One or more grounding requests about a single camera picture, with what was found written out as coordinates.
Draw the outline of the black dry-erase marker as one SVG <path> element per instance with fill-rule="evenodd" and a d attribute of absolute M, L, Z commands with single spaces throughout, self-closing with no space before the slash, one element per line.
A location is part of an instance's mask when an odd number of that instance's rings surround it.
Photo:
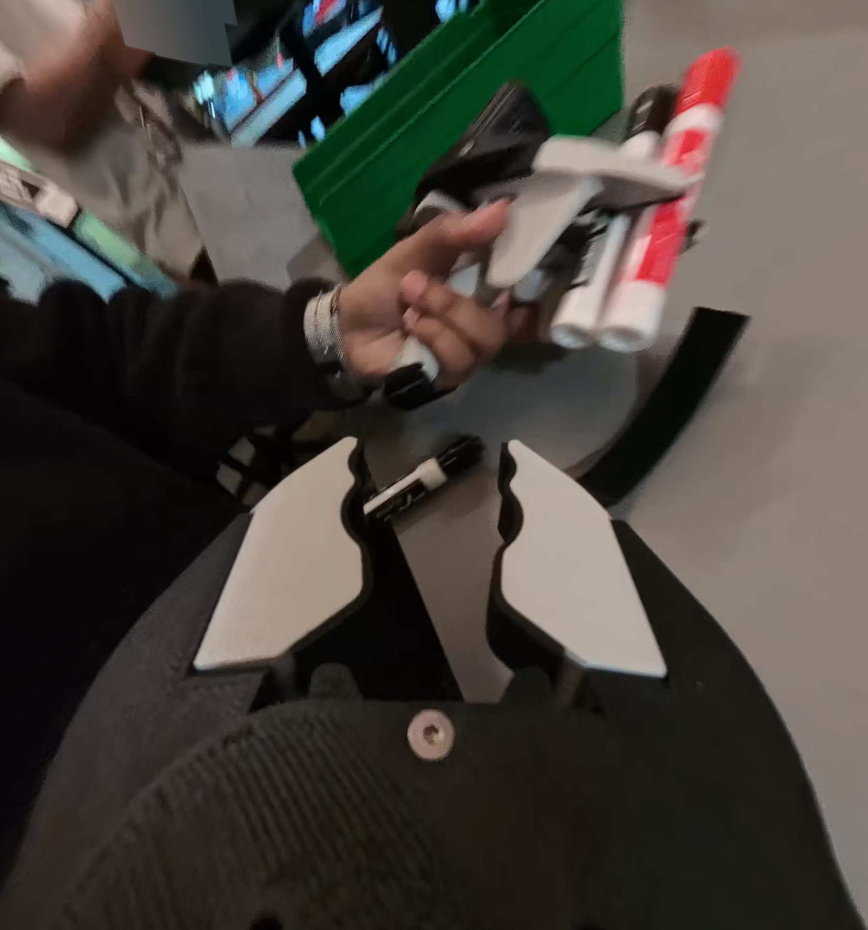
<path fill-rule="evenodd" d="M 450 483 L 476 469 L 485 451 L 486 444 L 481 437 L 472 434 L 458 437 L 391 485 L 376 491 L 363 505 L 364 517 L 390 522 L 404 516 Z"/>
<path fill-rule="evenodd" d="M 673 85 L 658 85 L 645 89 L 635 99 L 626 121 L 623 156 L 633 161 L 657 157 L 678 93 Z M 603 213 L 551 320 L 549 337 L 555 346 L 577 351 L 595 341 L 637 215 L 637 210 Z"/>

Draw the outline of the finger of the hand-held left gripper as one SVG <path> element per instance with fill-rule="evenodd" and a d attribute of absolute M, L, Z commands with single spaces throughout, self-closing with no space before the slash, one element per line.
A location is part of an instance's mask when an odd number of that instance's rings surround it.
<path fill-rule="evenodd" d="M 704 173 L 638 159 L 621 147 L 595 138 L 550 138 L 532 161 L 534 174 L 590 180 L 599 203 L 666 203 L 692 190 Z"/>
<path fill-rule="evenodd" d="M 492 246 L 488 285 L 517 285 L 602 190 L 599 178 L 523 180 L 510 202 L 508 223 Z"/>

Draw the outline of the silver wristwatch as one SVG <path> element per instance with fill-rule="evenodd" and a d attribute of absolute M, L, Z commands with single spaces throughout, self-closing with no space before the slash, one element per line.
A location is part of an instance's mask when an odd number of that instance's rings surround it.
<path fill-rule="evenodd" d="M 340 330 L 339 301 L 343 285 L 312 296 L 303 316 L 303 333 L 316 366 L 342 368 L 345 349 Z"/>

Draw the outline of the person's left hand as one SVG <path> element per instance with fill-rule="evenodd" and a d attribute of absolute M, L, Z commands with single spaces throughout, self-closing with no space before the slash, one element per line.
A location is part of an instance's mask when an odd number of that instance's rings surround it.
<path fill-rule="evenodd" d="M 537 307 L 505 292 L 481 303 L 447 285 L 459 258 L 486 250 L 509 218 L 508 200 L 441 214 L 343 287 L 339 329 L 355 377 L 381 381 L 412 336 L 438 362 L 437 389 L 454 389 L 506 345 L 536 339 Z"/>

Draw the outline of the small black-white tag card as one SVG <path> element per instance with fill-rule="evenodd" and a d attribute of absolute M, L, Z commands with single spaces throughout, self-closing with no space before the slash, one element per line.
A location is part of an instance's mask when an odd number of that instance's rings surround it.
<path fill-rule="evenodd" d="M 27 210 L 68 229 L 80 214 L 79 203 L 55 183 L 0 160 L 0 202 Z"/>

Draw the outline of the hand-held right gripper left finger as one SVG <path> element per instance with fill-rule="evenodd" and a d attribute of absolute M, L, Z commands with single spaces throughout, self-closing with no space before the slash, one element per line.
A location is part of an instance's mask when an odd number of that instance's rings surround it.
<path fill-rule="evenodd" d="M 359 440 L 345 437 L 277 484 L 251 520 L 193 660 L 197 672 L 286 657 L 364 593 Z"/>

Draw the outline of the red dry-erase marker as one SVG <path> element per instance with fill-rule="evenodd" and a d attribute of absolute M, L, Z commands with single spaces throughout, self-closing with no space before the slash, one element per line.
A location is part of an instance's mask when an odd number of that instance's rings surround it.
<path fill-rule="evenodd" d="M 686 244 L 740 64 L 736 49 L 719 47 L 698 57 L 683 78 L 659 160 L 681 169 L 691 182 L 678 200 L 643 211 L 626 240 L 596 337 L 608 351 L 644 351 L 658 334 L 667 290 Z"/>

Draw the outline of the green plastic bin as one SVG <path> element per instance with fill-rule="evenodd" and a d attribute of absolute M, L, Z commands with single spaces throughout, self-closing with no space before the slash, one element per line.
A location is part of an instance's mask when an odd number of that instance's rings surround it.
<path fill-rule="evenodd" d="M 343 272 L 391 247 L 417 182 L 504 84 L 533 93 L 552 134 L 589 135 L 620 110 L 623 26 L 619 1 L 498 1 L 429 35 L 294 164 Z"/>

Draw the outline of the person's black sweater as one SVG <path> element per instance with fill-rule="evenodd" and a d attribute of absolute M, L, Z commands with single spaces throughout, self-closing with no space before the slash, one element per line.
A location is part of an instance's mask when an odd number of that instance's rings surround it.
<path fill-rule="evenodd" d="M 0 887 L 98 670 L 241 511 L 0 378 Z"/>

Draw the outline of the person's left forearm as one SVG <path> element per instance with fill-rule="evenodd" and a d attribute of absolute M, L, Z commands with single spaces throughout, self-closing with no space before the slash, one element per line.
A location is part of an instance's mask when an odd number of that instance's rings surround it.
<path fill-rule="evenodd" d="M 155 453 L 213 457 L 253 430 L 339 409 L 305 314 L 322 281 L 250 282 L 103 299 L 62 281 L 0 294 L 0 380 Z"/>

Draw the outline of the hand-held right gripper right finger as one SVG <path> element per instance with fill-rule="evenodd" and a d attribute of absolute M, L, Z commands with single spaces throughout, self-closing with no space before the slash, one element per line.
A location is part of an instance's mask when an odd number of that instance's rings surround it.
<path fill-rule="evenodd" d="M 509 668 L 664 680 L 667 664 L 606 509 L 519 440 L 503 444 L 487 639 Z"/>

